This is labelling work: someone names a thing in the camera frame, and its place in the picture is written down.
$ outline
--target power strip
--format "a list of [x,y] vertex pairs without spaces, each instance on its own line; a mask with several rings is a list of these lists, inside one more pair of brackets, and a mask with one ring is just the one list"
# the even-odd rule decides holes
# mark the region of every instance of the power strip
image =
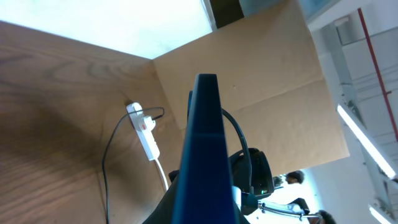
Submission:
[[163,168],[158,160],[160,156],[160,151],[152,134],[152,130],[155,128],[156,122],[152,119],[152,117],[145,116],[144,112],[140,111],[142,110],[142,106],[139,103],[131,103],[130,105],[126,106],[126,109],[130,115],[131,123],[136,130],[144,151],[147,154],[148,160],[156,162],[159,171],[162,174],[164,187],[167,191],[169,189],[169,185],[167,183]]

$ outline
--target wooden desk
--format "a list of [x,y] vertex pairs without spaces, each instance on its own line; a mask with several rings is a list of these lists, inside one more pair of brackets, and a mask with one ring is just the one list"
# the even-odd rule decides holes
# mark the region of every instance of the wooden desk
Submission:
[[[178,169],[152,61],[1,22],[0,223],[105,223],[101,158],[128,99],[165,108],[155,138],[165,173]],[[141,223],[164,190],[128,121],[106,167],[111,223]]]

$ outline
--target ceiling light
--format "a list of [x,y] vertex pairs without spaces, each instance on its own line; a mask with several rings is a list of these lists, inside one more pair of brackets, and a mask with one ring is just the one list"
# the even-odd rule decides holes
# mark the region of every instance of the ceiling light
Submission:
[[376,143],[371,139],[368,131],[364,128],[361,122],[359,122],[351,110],[345,105],[339,104],[337,106],[337,112],[352,132],[354,132],[355,136],[376,161],[379,167],[386,173],[388,178],[393,179],[397,175],[395,164],[379,146],[376,146]]
[[377,209],[373,207],[372,205],[369,205],[369,210],[371,211],[371,214],[373,215],[374,218],[376,218],[381,224],[393,224],[395,223],[394,221],[391,220],[387,214],[382,212],[380,209]]

